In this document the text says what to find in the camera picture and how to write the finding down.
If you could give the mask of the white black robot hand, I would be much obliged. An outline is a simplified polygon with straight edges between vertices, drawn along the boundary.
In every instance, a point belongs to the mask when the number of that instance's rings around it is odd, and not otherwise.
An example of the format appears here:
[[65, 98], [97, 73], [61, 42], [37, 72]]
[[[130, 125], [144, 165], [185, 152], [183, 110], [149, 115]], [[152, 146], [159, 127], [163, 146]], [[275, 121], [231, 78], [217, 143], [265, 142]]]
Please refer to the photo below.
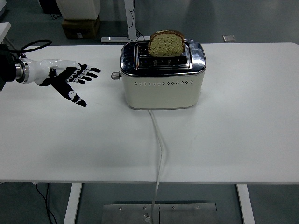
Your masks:
[[100, 69], [76, 61], [48, 59], [23, 60], [29, 66], [29, 75], [23, 83], [36, 83], [38, 86], [52, 86], [65, 99], [86, 107], [87, 103], [70, 86], [70, 83], [85, 84], [97, 78]]

